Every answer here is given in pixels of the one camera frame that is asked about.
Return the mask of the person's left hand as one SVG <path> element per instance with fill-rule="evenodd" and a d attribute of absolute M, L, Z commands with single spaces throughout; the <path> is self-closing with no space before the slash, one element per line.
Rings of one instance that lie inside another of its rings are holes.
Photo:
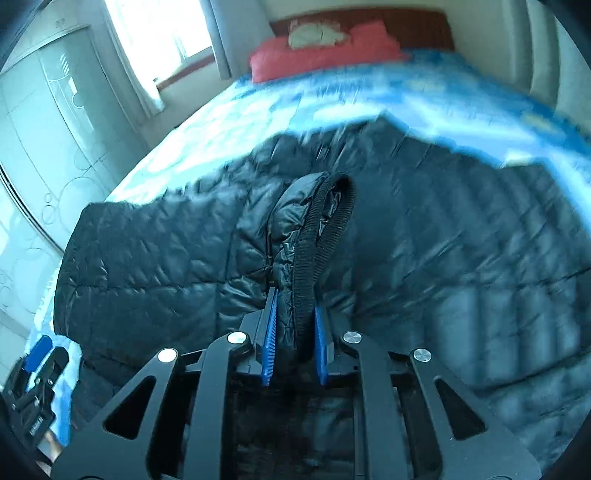
<path fill-rule="evenodd" d="M 45 433 L 43 440 L 39 444 L 39 448 L 40 452 L 43 453 L 47 458 L 47 461 L 41 460 L 38 461 L 37 464 L 46 475 L 50 476 L 52 465 L 62 453 L 64 447 L 58 441 L 54 433 L 49 430 Z"/>

